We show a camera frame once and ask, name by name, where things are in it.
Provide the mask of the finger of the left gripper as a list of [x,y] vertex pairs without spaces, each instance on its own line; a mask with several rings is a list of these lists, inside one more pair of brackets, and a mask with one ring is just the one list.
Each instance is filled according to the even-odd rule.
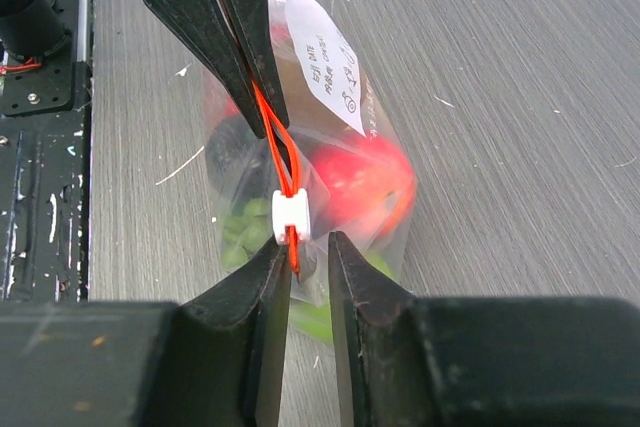
[[271,43],[268,0],[220,0],[248,75],[276,118],[289,125],[289,116]]
[[143,0],[225,87],[254,135],[266,136],[249,69],[217,0]]

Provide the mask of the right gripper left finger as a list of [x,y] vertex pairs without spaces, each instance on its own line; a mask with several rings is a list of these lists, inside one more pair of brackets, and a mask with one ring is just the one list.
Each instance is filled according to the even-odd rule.
[[5,426],[274,426],[291,274],[268,241],[185,304],[1,307]]

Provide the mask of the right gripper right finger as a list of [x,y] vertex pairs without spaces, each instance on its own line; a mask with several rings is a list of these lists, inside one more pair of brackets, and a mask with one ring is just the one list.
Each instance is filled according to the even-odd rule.
[[639,310],[577,297],[418,297],[329,236],[345,426],[635,426]]

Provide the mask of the green apple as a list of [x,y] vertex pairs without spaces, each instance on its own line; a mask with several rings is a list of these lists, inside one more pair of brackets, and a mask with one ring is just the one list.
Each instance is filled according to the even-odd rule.
[[[394,274],[389,264],[380,253],[369,250],[364,254],[364,257],[372,266],[394,280]],[[331,306],[329,303],[317,307],[307,302],[291,300],[289,323],[314,340],[329,346],[333,345]]]

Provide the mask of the red apple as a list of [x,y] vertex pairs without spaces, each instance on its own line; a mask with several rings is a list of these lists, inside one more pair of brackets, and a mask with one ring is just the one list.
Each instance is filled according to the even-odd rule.
[[371,241],[395,230],[413,209],[417,180],[404,151],[382,137],[348,131],[311,157],[329,199],[329,224],[354,240]]

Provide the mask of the clear zip top bag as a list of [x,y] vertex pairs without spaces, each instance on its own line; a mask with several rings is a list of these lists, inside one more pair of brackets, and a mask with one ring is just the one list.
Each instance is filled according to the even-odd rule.
[[[332,342],[328,237],[345,233],[387,275],[401,265],[417,178],[356,53],[316,0],[268,0],[272,48],[289,115],[288,132],[307,192],[310,239],[299,247],[291,288],[293,327]],[[267,140],[254,136],[222,84],[203,76],[216,197],[215,240],[228,271],[271,237],[280,182]]]

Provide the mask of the orange brown fruit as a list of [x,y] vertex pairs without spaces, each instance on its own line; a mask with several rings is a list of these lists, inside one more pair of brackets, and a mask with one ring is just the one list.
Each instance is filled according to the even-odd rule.
[[297,60],[276,58],[290,125],[335,135],[347,124],[332,113],[310,91]]

